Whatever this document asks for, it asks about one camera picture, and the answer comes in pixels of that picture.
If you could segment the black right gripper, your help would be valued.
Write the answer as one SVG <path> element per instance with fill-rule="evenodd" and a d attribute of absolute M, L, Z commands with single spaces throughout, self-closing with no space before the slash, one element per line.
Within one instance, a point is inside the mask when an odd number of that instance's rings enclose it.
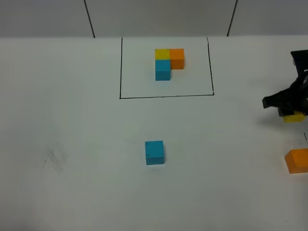
<path fill-rule="evenodd" d="M 263 98 L 263 107 L 278 108 L 279 117 L 308 112 L 308 51 L 292 51 L 298 77 L 289 88 Z"/>

